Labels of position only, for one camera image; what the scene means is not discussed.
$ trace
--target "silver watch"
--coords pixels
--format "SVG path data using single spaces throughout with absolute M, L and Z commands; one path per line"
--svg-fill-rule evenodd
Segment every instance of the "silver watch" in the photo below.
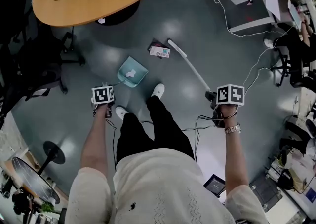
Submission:
M 237 123 L 237 126 L 225 128 L 225 133 L 230 134 L 233 132 L 241 132 L 240 124 Z

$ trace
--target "person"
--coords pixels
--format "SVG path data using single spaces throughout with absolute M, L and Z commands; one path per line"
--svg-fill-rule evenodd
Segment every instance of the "person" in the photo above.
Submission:
M 32 209 L 32 196 L 22 188 L 12 195 L 13 210 L 17 215 L 24 214 L 23 223 L 26 223 L 28 215 Z
M 191 144 L 160 100 L 164 85 L 158 84 L 147 107 L 155 140 L 145 133 L 137 117 L 123 107 L 117 145 L 117 171 L 111 199 L 104 116 L 107 105 L 97 108 L 81 154 L 81 169 L 72 184 L 65 224 L 234 224 L 247 220 L 267 224 L 263 208 L 248 186 L 239 132 L 226 134 L 226 204 L 204 186 Z M 236 107 L 221 106 L 227 128 L 237 125 Z
M 291 77 L 290 83 L 296 87 L 297 83 L 316 93 L 316 72 L 308 71 L 307 76 L 302 74 L 303 67 L 309 66 L 309 63 L 316 60 L 316 35 L 308 25 L 306 15 L 301 16 L 301 31 L 303 41 L 301 41 L 298 31 L 286 23 L 279 23 L 278 26 L 286 31 L 286 34 L 280 36 L 274 41 L 264 39 L 264 43 L 268 48 L 285 46 L 289 50 Z
M 284 146 L 290 146 L 292 148 L 296 148 L 303 155 L 311 151 L 311 153 L 314 155 L 316 127 L 314 123 L 309 119 L 306 120 L 306 126 L 313 137 L 310 137 L 309 133 L 306 132 L 304 129 L 300 128 L 292 122 L 287 121 L 285 123 L 285 129 L 290 130 L 291 132 L 299 136 L 299 138 L 301 138 L 301 141 L 288 138 L 281 138 L 279 148 L 283 149 Z
M 275 39 L 264 39 L 264 43 L 268 48 L 285 46 L 289 50 L 289 54 L 292 57 L 302 58 L 304 64 L 308 64 L 316 60 L 316 35 L 309 26 L 308 18 L 305 14 L 300 14 L 301 32 L 303 41 L 301 41 L 298 31 L 295 27 L 292 27 L 286 23 L 279 23 L 278 26 L 282 28 L 286 34 Z

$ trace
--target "caster wheel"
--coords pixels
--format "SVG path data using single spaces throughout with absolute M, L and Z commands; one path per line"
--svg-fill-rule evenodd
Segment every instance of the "caster wheel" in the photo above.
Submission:
M 68 88 L 65 88 L 64 90 L 63 90 L 63 94 L 67 94 L 68 93 Z
M 79 65 L 80 65 L 80 66 L 85 65 L 85 58 L 82 57 L 82 56 L 79 57 Z

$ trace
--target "paper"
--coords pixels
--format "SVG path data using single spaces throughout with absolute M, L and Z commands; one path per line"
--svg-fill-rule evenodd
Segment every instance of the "paper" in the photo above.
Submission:
M 273 13 L 279 21 L 281 21 L 281 13 L 278 0 L 266 0 L 266 8 Z

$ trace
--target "white shoe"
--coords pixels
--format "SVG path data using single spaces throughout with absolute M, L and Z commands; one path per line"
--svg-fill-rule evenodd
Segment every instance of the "white shoe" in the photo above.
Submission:
M 117 113 L 118 117 L 119 117 L 121 120 L 124 120 L 125 114 L 128 113 L 128 111 L 126 111 L 125 108 L 120 107 L 120 106 L 117 106 L 117 107 L 115 108 L 115 112 Z
M 273 47 L 273 41 L 269 39 L 264 39 L 263 42 L 265 43 L 265 46 L 268 48 L 274 48 Z
M 154 91 L 153 91 L 151 97 L 152 96 L 157 96 L 159 99 L 161 99 L 163 93 L 164 93 L 164 85 L 163 84 L 158 84 L 154 88 Z

